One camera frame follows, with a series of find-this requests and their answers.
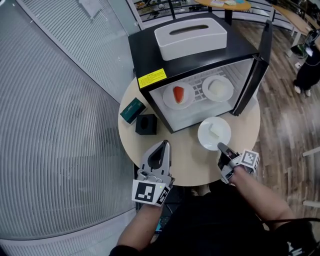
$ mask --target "black shirt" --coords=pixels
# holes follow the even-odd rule
[[[110,255],[298,256],[315,248],[309,222],[289,222],[266,231],[233,186],[214,182],[210,191],[183,203],[143,251],[117,246]]]

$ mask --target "human arm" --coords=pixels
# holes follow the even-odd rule
[[[117,246],[128,246],[138,251],[147,247],[157,228],[162,209],[163,207],[144,204],[122,232]]]
[[[234,168],[234,175],[229,180],[238,192],[264,221],[294,219],[289,205],[270,188],[255,180],[241,166]],[[285,222],[274,223],[269,228],[277,229]]]

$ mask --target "white round plate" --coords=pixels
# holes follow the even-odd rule
[[[223,86],[220,88],[221,91],[218,94],[214,94],[210,91],[210,86],[215,80],[220,81]],[[221,75],[212,75],[207,77],[202,83],[202,91],[204,95],[214,102],[225,102],[229,100],[234,94],[234,86],[228,78]]]
[[[177,103],[174,96],[174,87],[179,86],[184,88],[183,100],[181,103]],[[173,110],[183,110],[189,107],[195,100],[195,91],[192,86],[186,82],[175,82],[166,87],[162,95],[164,104]]]
[[[219,142],[225,145],[229,143],[231,139],[230,126],[221,117],[209,117],[200,124],[198,139],[207,150],[217,151]]]

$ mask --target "black mini fridge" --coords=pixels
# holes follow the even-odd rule
[[[155,30],[180,21],[211,18],[227,32],[226,47],[163,60]],[[171,20],[129,36],[139,90],[171,132],[206,118],[242,113],[270,61],[273,25],[267,21],[256,49],[212,13]]]

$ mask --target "teal box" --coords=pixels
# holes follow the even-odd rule
[[[127,123],[132,124],[137,116],[145,110],[146,106],[140,100],[134,98],[133,101],[131,101],[130,104],[120,113],[120,115]]]

